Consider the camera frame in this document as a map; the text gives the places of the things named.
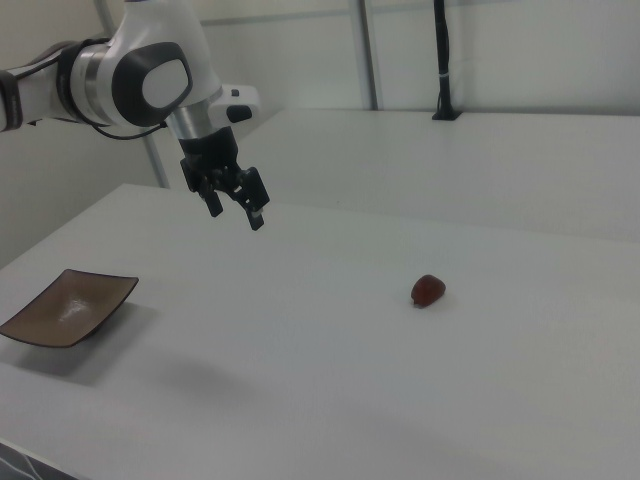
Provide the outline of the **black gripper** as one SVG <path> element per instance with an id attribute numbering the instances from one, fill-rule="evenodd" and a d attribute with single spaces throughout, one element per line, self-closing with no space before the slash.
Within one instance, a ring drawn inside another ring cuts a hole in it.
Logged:
<path id="1" fill-rule="evenodd" d="M 245 211 L 250 227 L 264 225 L 263 209 L 269 194 L 255 167 L 242 170 L 237 162 L 238 146 L 230 127 L 198 139 L 179 141 L 184 153 L 180 165 L 189 190 L 198 193 L 212 217 L 223 211 L 219 191 L 232 196 Z"/>

